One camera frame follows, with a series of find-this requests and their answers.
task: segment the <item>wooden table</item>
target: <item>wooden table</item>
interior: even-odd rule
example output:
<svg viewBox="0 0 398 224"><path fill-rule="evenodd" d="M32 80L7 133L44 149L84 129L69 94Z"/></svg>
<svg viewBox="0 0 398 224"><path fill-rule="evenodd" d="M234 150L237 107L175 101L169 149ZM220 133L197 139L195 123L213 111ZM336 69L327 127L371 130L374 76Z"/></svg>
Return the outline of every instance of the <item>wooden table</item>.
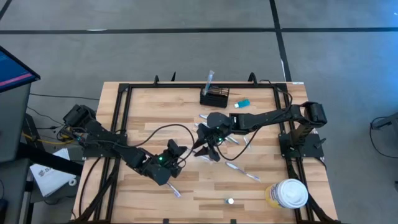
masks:
<svg viewBox="0 0 398 224"><path fill-rule="evenodd" d="M97 119L107 129L111 127L118 85L117 82L104 83L99 101ZM293 104L301 104L308 100L303 84L287 83L287 86L294 98ZM251 105L235 109L234 103L245 98L250 99ZM119 126L123 105L124 103L120 109ZM136 88L132 91L127 122L128 143L139 143L159 126L171 123L186 125L196 138L194 123L205 121L199 114L215 111L224 114L258 114L275 108L273 92L267 88L232 88L226 109L200 105L197 88ZM177 198L167 185L158 186L148 177L135 173L122 161L112 223L162 223L164 218L169 218L171 223L229 223L231 219L237 219L238 223L295 223L293 210L274 209L265 201L266 187L288 178L285 160L280 154L277 139L279 133L277 124L263 127L254 138L251 149L233 162L245 171L259 176L261 183L227 167L222 158L219 162L210 163L190 156L182 173L176 179L170 179L170 183L181 192L181 198ZM221 152L228 157L233 157L244 147L242 136L234 138L241 144L225 142L220 147ZM185 129L170 127L159 131L143 147L153 154L158 154L167 148L169 139L174 139L180 146L192 145ZM85 162L82 180L86 178L94 161L95 159L88 159ZM83 197L83 210L97 194L102 168L103 159L88 179ZM304 160L304 168L310 193L326 214L337 218L325 168L311 158ZM82 183L83 181L80 182L77 195L80 195ZM104 218L106 213L108 193L104 198L101 218ZM225 204L226 198L234 198L235 203ZM75 214L78 213L79 200L77 196L73 208Z"/></svg>

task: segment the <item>wire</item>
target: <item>wire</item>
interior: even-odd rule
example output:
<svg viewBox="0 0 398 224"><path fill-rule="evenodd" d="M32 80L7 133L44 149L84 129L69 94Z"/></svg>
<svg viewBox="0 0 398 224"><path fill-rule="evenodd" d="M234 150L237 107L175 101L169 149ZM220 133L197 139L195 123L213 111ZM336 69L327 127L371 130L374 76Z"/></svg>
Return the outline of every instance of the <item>wire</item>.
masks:
<svg viewBox="0 0 398 224"><path fill-rule="evenodd" d="M44 115L44 114L40 114L40 113L39 113L39 112L37 112L35 109L33 109L33 108L30 108L29 106L28 106L28 108L29 108L29 109L31 109L32 111L34 111L35 113L37 113L37 114L38 114L38 115L40 115L40 116L43 116L43 117L45 117L45 118L48 118L48 119L50 119L50 120L54 121L55 123L58 123L58 124L61 124L61 125L63 125L61 122L58 122L58 121L56 121L56 120L52 119L50 116L47 116L47 115Z"/></svg>
<svg viewBox="0 0 398 224"><path fill-rule="evenodd" d="M89 97L82 97L82 96L56 96L56 95L45 95L45 94L37 94L37 93L30 93L33 96L44 96L44 97L56 97L56 98L76 98L76 99L84 99L84 100L100 100L97 98L89 98Z"/></svg>
<svg viewBox="0 0 398 224"><path fill-rule="evenodd" d="M73 212L73 209L71 210L71 212L72 212L73 218L76 219L76 215L75 215L75 212Z"/></svg>
<svg viewBox="0 0 398 224"><path fill-rule="evenodd" d="M0 180L0 184L1 184L1 188L2 188L2 194L1 194L0 199L2 199L2 198L4 198L4 193L5 193L6 189L4 188L4 184L3 184L2 180Z"/></svg>
<svg viewBox="0 0 398 224"><path fill-rule="evenodd" d="M287 95L287 96L290 98L289 104L286 105L286 107L285 107L285 109L284 109L285 111L284 111L283 113L281 113L281 114L278 114L278 115L275 116L274 118L272 118L271 121L273 121L273 120L277 119L278 117L280 117L280 116L282 116L282 115L285 115L287 112L289 112L289 111L290 111L290 108L292 107L293 96L292 96L290 93L281 90L277 85L272 84L271 81L269 81L269 80L260 80L260 82L261 82L261 81L267 81L270 85L272 85L273 87L275 87L276 90L277 90L279 93L283 93L283 94Z"/></svg>
<svg viewBox="0 0 398 224"><path fill-rule="evenodd" d="M83 199L83 194L84 194L84 192L85 192L87 180L88 180L88 178L89 178L91 172L93 171L94 166L98 163L98 161L100 161L100 159L101 159L100 157L97 158L97 160L95 160L95 162L93 163L93 165L92 165L91 168L89 169L89 171L88 171L88 173L87 173L87 176L86 176L86 179L85 179L85 181L84 181L84 183L83 183L83 187L81 188L80 200L79 200L79 216L81 216L81 205L82 205L82 199Z"/></svg>
<svg viewBox="0 0 398 224"><path fill-rule="evenodd" d="M180 127L183 127L184 129L186 129L189 132L189 134L191 135L192 147L193 147L193 145L195 143L195 139L193 138L193 135L192 135L191 131L186 126L184 126L182 124L168 124L168 125L165 125L165 126L161 126L161 127L157 128L152 134L150 134L150 136L145 141L143 141L143 142L141 142L139 144L133 145L133 146L123 146L123 145L118 144L116 142L107 141L107 140L92 140L92 141L86 142L86 144L92 144L94 142L106 142L106 143L114 144L115 146L119 146L119 147L122 147L122 148L130 149L130 148L138 147L138 146L141 146L141 145L145 144L146 142L148 142L155 135L155 133L157 131L159 131L161 129L164 129L164 128L171 127L171 126L180 126ZM182 161L185 161L188 158L188 156L190 156L190 154L192 153L192 147L191 147L191 151L188 153L188 155L185 158L183 158L180 162L178 162L177 164L180 164ZM148 156L151 156L151 157L153 156L150 152L146 151L145 149L141 149L141 150L143 150Z"/></svg>
<svg viewBox="0 0 398 224"><path fill-rule="evenodd" d="M250 145L251 141L254 139L254 137L256 136L257 132L258 132L261 128L262 128L262 127L260 127L259 129L257 129L257 130L254 132L253 136L251 136L251 139L250 139L249 142L246 144L246 146L243 148L243 150L242 150L237 156L235 156L234 158L230 159L230 158L225 157L225 156L223 155L223 153L220 151L220 149L218 148L218 146L216 146L217 151L220 153L220 155L221 155L224 159L226 159L226 160L228 160L228 161L234 161L234 160L237 159L239 156L241 156L241 154L248 148L248 146Z"/></svg>
<svg viewBox="0 0 398 224"><path fill-rule="evenodd" d="M373 126L373 123L374 123L377 119L381 119L381 118L386 118L386 117L385 117L385 116L381 116L381 117L374 118L374 119L372 120L372 122L371 122L370 127L369 127L369 137L370 137L370 139L371 139L372 146L373 146L374 150L376 150L376 152L378 152L380 155L385 156L385 157L388 157L388 158L391 158L391 159L398 159L398 157L396 157L396 156L388 156L388 155L385 155L384 153L380 152L380 151L377 149L377 147L376 147L376 145L374 144L374 142L373 142L373 138L372 138L372 126Z"/></svg>
<svg viewBox="0 0 398 224"><path fill-rule="evenodd" d="M22 133L22 135L25 136L25 138L28 138L31 141L34 141L32 136L29 136L25 133ZM70 140L67 142L52 142L52 141L47 141L47 140L43 140L43 139L37 139L36 141L47 143L47 144L54 144L54 145L66 145L66 144L70 144L70 143L74 142L75 140Z"/></svg>
<svg viewBox="0 0 398 224"><path fill-rule="evenodd" d="M48 127L48 128L36 128L36 129L37 130L44 130L44 129L54 130L54 129L57 129L57 128L60 128L60 127L62 127L62 125L61 126L51 126L51 127Z"/></svg>
<svg viewBox="0 0 398 224"><path fill-rule="evenodd" d="M321 157L315 157L316 160L318 160L320 163L322 163L322 165L325 167L325 170L328 170L325 162L321 159Z"/></svg>
<svg viewBox="0 0 398 224"><path fill-rule="evenodd" d="M61 141L61 140L59 140L59 139L57 139L57 138L53 138L53 137L50 137L50 136L45 136L45 135L43 135L43 134L40 134L40 137L49 138L49 139L54 139L54 140ZM74 144L74 143L69 143L69 144L72 144L72 145L75 145L75 146L80 146L79 144Z"/></svg>
<svg viewBox="0 0 398 224"><path fill-rule="evenodd" d="M59 203L59 201L61 201L61 199L59 198L59 199L57 199L54 203L50 203L50 202L46 202L45 200L44 200L44 203L46 203L47 205L56 205L56 204L58 204Z"/></svg>
<svg viewBox="0 0 398 224"><path fill-rule="evenodd" d="M181 169L183 169L186 165L187 165L187 162L184 161L184 166L182 166Z"/></svg>

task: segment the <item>floor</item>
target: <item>floor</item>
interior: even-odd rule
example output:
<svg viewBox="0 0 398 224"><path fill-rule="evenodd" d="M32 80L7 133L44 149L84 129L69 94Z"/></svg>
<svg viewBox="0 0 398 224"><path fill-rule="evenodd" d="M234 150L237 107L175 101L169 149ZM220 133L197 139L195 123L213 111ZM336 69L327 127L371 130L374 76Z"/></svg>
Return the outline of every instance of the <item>floor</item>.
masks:
<svg viewBox="0 0 398 224"><path fill-rule="evenodd" d="M396 223L398 162L380 156L369 140L370 121L398 111L396 1L0 0L4 4L0 44L42 76L32 93L98 98L105 81L149 81L155 75L170 80L173 72L178 81L198 81L210 69L222 81L245 81L254 72L261 79L305 82L309 99L323 103L328 117L319 133L327 138L339 219ZM277 35L271 32L275 25ZM250 32L134 31L186 27ZM30 107L59 121L75 103L97 106L87 100L29 100ZM54 125L28 113L39 127ZM383 153L398 156L390 128L373 136ZM72 205L69 198L52 206L38 203L33 223L66 222Z"/></svg>

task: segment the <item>blue eraser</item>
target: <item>blue eraser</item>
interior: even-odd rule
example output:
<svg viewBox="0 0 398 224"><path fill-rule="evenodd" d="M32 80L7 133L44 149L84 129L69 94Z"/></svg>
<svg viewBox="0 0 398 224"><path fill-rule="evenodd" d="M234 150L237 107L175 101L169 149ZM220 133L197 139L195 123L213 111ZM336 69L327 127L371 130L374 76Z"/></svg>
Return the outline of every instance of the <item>blue eraser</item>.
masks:
<svg viewBox="0 0 398 224"><path fill-rule="evenodd" d="M249 106L250 101L248 99L239 101L238 103L235 103L234 106L235 108L244 108L245 106Z"/></svg>

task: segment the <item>pen holder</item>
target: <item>pen holder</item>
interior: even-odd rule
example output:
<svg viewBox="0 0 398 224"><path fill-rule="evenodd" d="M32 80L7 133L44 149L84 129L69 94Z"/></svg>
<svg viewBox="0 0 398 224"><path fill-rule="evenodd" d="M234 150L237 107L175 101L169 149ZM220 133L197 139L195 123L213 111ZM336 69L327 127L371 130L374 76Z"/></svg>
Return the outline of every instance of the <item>pen holder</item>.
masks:
<svg viewBox="0 0 398 224"><path fill-rule="evenodd" d="M204 95L205 89L200 88L200 104L226 108L228 104L229 88L218 88L211 86Z"/></svg>

